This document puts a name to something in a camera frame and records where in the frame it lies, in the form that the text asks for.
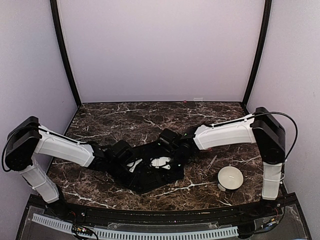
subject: black cable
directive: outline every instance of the black cable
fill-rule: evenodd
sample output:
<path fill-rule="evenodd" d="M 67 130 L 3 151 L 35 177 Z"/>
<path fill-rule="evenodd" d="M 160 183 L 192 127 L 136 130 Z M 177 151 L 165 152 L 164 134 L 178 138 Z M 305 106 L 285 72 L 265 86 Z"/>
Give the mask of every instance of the black cable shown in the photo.
<path fill-rule="evenodd" d="M 285 214 L 286 214 L 286 199 L 284 199 L 284 202 L 283 202 L 283 214 L 281 218 L 278 220 L 277 224 L 272 225 L 273 227 L 265 231 L 261 231 L 263 230 L 263 228 L 261 228 L 261 229 L 256 229 L 255 231 L 252 231 L 252 232 L 238 232 L 238 233 L 240 235 L 257 235 L 257 234 L 265 234 L 267 232 L 270 232 L 280 224 L 280 222 L 284 219 Z"/>
<path fill-rule="evenodd" d="M 2 170 L 3 170 L 4 172 L 6 172 L 6 173 L 8 173 L 8 172 L 10 172 L 10 171 L 11 171 L 11 169 L 10 169 L 10 168 L 9 168 L 9 169 L 6 169 L 6 168 L 5 168 L 5 152 L 6 152 L 6 149 L 7 149 L 8 143 L 9 143 L 9 141 L 7 141 L 7 142 L 5 143 L 4 148 L 3 148 L 3 151 L 2 151 L 2 156 L 1 156 L 1 165 L 2 165 Z"/>
<path fill-rule="evenodd" d="M 295 128 L 295 137 L 294 137 L 294 141 L 291 145 L 291 148 L 289 149 L 288 153 L 286 154 L 286 156 L 284 157 L 284 159 L 288 159 L 288 156 L 290 155 L 291 151 L 294 149 L 294 146 L 296 145 L 296 142 L 297 142 L 297 139 L 298 139 L 298 126 L 297 126 L 297 123 L 295 122 L 295 120 L 290 117 L 289 115 L 283 113 L 283 112 L 278 112 L 278 111 L 270 111 L 270 112 L 263 112 L 263 113 L 257 113 L 257 114 L 254 114 L 253 116 L 250 116 L 247 118 L 247 120 L 250 120 L 250 119 L 254 119 L 256 117 L 260 117 L 260 116 L 265 116 L 265 115 L 282 115 L 282 116 L 285 116 L 287 117 L 288 119 L 291 120 L 291 122 L 293 123 L 294 125 L 294 128 Z"/>
<path fill-rule="evenodd" d="M 90 232 L 91 235 L 94 235 L 94 236 L 95 236 L 96 240 L 99 240 L 98 235 L 97 235 L 93 230 L 91 230 L 91 229 L 88 228 L 87 226 L 85 227 L 85 226 L 82 226 L 82 225 L 76 223 L 76 221 L 77 221 L 77 215 L 76 215 L 73 211 L 71 211 L 70 213 L 74 216 L 74 219 L 73 219 L 73 221 L 72 221 L 72 227 L 74 226 L 74 227 L 79 227 L 79 228 L 82 228 L 82 229 L 86 229 L 86 231 Z M 76 235 L 76 238 L 79 239 L 79 240 L 83 240 L 83 239 L 85 238 L 84 236 L 78 235 L 77 232 L 75 232 L 75 231 L 71 231 L 71 232 L 72 232 L 73 234 L 75 234 L 75 235 Z"/>

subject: white vent grille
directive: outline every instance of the white vent grille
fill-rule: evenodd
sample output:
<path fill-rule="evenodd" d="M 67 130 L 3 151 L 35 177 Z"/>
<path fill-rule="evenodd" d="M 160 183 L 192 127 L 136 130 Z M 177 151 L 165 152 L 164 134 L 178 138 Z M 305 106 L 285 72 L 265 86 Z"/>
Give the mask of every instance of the white vent grille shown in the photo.
<path fill-rule="evenodd" d="M 32 221 L 43 226 L 72 234 L 72 223 L 53 219 L 47 216 L 34 213 Z M 215 230 L 178 232 L 178 233 L 146 233 L 114 231 L 95 227 L 92 229 L 99 237 L 99 240 L 215 240 L 238 236 L 238 227 L 227 227 Z"/>

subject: marble surface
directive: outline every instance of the marble surface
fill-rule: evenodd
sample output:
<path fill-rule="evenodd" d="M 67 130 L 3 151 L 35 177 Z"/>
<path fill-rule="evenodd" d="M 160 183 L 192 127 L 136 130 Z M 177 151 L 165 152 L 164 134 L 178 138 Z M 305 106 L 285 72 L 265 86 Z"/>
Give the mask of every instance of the marble surface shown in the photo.
<path fill-rule="evenodd" d="M 232 102 L 89 103 L 80 107 L 66 135 L 100 145 L 124 139 L 137 146 L 156 140 L 164 128 L 183 133 L 203 122 L 219 123 L 242 116 L 240 104 Z M 225 166 L 237 167 L 243 173 L 244 183 L 234 193 L 217 187 L 218 172 Z M 262 169 L 257 145 L 242 143 L 200 152 L 185 167 L 184 179 L 142 195 L 115 184 L 108 174 L 57 158 L 48 175 L 70 203 L 121 210 L 180 211 L 258 201 Z"/>

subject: black frame edge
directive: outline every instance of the black frame edge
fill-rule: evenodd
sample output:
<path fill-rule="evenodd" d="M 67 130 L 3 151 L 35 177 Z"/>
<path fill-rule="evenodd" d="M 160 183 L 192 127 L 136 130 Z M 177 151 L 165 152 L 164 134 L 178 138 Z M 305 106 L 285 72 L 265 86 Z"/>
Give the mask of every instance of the black frame edge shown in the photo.
<path fill-rule="evenodd" d="M 312 240 L 311 234 L 310 234 L 310 230 L 309 227 L 307 225 L 304 213 L 302 211 L 301 205 L 299 203 L 299 200 L 297 198 L 297 195 L 295 192 L 288 194 L 287 196 L 280 196 L 278 198 L 278 203 L 280 203 L 281 206 L 285 205 L 290 205 L 290 204 L 295 204 L 298 212 L 299 212 L 299 216 L 301 218 L 302 221 L 302 225 L 305 231 L 306 236 L 308 237 L 308 239 Z M 184 215 L 182 217 L 179 217 L 180 220 L 191 220 L 193 222 L 197 221 L 198 223 L 200 223 L 201 221 L 199 221 L 199 219 L 202 219 L 204 221 L 202 222 L 206 222 L 206 220 L 210 220 L 212 221 L 212 217 L 214 216 L 215 219 L 219 219 L 219 220 L 223 220 L 226 217 L 228 218 L 229 216 L 234 216 L 235 215 L 235 210 L 242 210 L 243 208 L 250 208 L 254 205 L 259 204 L 259 202 L 251 202 L 251 203 L 246 203 L 246 204 L 242 204 L 242 205 L 236 205 L 236 206 L 226 206 L 226 207 L 218 207 L 218 208 L 209 208 L 209 209 L 200 209 L 200 210 L 191 210 L 191 211 L 156 211 L 156 212 L 151 212 L 151 211 L 137 211 L 137 210 L 115 210 L 115 209 L 109 209 L 109 208 L 100 208 L 100 207 L 90 207 L 90 206 L 83 206 L 83 205 L 78 205 L 75 203 L 69 203 L 73 208 L 77 208 L 81 213 L 87 213 L 87 215 L 85 217 L 83 217 L 83 219 L 81 219 L 82 221 L 79 222 L 81 224 L 84 224 L 86 226 L 95 226 L 97 225 L 94 222 L 90 222 L 87 221 L 87 217 L 89 217 L 90 213 L 92 212 L 91 210 L 93 210 L 94 212 L 101 212 L 103 213 L 103 217 L 102 219 L 104 219 L 105 223 L 103 224 L 99 224 L 99 226 L 107 226 L 109 224 L 109 222 L 117 222 L 117 219 L 123 219 L 124 216 L 129 216 L 129 218 L 137 218 L 137 215 L 141 215 L 141 214 L 147 214 L 147 215 L 154 215 L 153 217 L 150 216 L 149 220 L 147 222 L 150 221 L 150 218 L 154 218 L 156 217 L 157 214 L 161 213 L 161 214 L 175 214 L 175 215 Z M 20 240 L 19 238 L 21 237 L 22 231 L 23 231 L 23 227 L 24 227 L 24 223 L 29 211 L 30 206 L 34 206 L 37 208 L 42 208 L 44 209 L 44 214 L 48 214 L 50 216 L 54 216 L 52 214 L 52 212 L 48 211 L 46 209 L 46 203 L 44 202 L 44 200 L 37 195 L 33 195 L 30 194 L 29 196 L 29 200 L 26 204 L 26 207 L 24 209 L 24 213 L 23 213 L 23 217 L 21 219 L 19 228 L 18 228 L 18 232 L 16 235 L 16 240 Z M 206 213 L 211 212 L 211 216 L 207 216 L 208 214 L 192 214 L 192 213 L 200 213 L 205 211 Z M 252 221 L 253 219 L 248 218 L 248 219 L 244 219 L 244 218 L 232 218 L 230 219 L 232 223 L 232 225 L 239 225 L 239 224 L 245 224 L 247 222 Z"/>
<path fill-rule="evenodd" d="M 243 104 L 243 102 L 240 102 L 240 106 L 241 106 L 242 110 L 244 111 L 245 115 L 250 114 L 250 112 L 248 111 L 247 107 Z"/>
<path fill-rule="evenodd" d="M 69 62 L 69 58 L 68 58 L 68 54 L 67 54 L 65 40 L 64 40 L 64 36 L 63 36 L 62 28 L 61 28 L 57 0 L 50 0 L 50 5 L 51 5 L 51 12 L 52 12 L 52 18 L 53 18 L 56 39 L 58 41 L 64 70 L 66 73 L 66 77 L 68 78 L 68 82 L 69 82 L 69 85 L 70 85 L 70 88 L 72 91 L 74 101 L 75 101 L 77 107 L 79 108 L 82 105 L 82 103 L 81 103 L 81 99 L 80 99 L 80 96 L 79 96 L 79 93 L 77 90 L 74 76 L 72 74 L 72 70 L 71 70 L 71 66 L 70 66 L 70 62 Z"/>
<path fill-rule="evenodd" d="M 266 36 L 267 36 L 271 5 L 272 5 L 272 0 L 265 0 L 259 40 L 256 47 L 256 52 L 254 56 L 250 77 L 249 77 L 248 84 L 246 86 L 246 90 L 242 100 L 242 104 L 244 105 L 244 107 L 247 107 L 247 104 L 248 104 L 248 101 L 257 77 L 257 73 L 258 73 L 258 69 L 259 69 L 259 65 L 260 65 L 260 61 L 261 61 L 261 57 L 262 57 L 262 53 L 263 53 L 264 45 L 266 41 Z"/>

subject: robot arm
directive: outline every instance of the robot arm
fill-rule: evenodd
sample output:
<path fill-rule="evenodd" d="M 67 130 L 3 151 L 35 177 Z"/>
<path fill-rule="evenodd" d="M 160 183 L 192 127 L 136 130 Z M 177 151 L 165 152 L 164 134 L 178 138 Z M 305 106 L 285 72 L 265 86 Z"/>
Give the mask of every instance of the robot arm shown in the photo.
<path fill-rule="evenodd" d="M 263 160 L 262 198 L 275 200 L 285 161 L 285 130 L 271 115 L 257 115 L 267 112 L 260 107 L 254 114 L 192 127 L 183 135 L 164 129 L 154 142 L 130 147 L 121 140 L 106 150 L 96 143 L 76 141 L 50 131 L 36 117 L 29 117 L 8 135 L 5 163 L 10 170 L 19 172 L 44 201 L 59 209 L 64 202 L 63 194 L 40 168 L 34 154 L 108 172 L 123 186 L 145 193 L 182 179 L 184 165 L 199 150 L 257 143 Z"/>
<path fill-rule="evenodd" d="M 267 113 L 257 108 L 256 113 Z M 262 199 L 278 197 L 285 162 L 285 130 L 271 115 L 245 117 L 211 126 L 201 125 L 194 133 L 194 142 L 200 150 L 237 143 L 257 143 L 263 161 Z"/>

